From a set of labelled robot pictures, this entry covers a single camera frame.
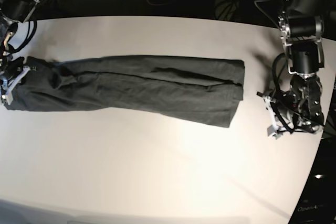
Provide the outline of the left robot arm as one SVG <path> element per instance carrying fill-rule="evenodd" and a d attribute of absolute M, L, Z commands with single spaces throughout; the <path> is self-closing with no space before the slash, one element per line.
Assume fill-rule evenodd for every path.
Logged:
<path fill-rule="evenodd" d="M 274 88 L 257 95 L 271 117 L 267 134 L 316 134 L 324 129 L 322 36 L 327 0 L 255 0 L 255 6 L 279 29 L 283 52 L 273 61 Z"/>

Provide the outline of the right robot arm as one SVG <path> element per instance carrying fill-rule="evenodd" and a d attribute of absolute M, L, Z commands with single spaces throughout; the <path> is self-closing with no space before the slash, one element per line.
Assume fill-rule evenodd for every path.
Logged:
<path fill-rule="evenodd" d="M 13 60 L 13 54 L 20 52 L 32 40 L 37 21 L 31 20 L 35 9 L 43 0 L 1 0 L 1 103 L 11 104 L 12 91 L 32 70 L 20 57 Z M 18 30 L 18 25 L 28 23 L 26 38 L 14 48 L 9 41 Z"/>

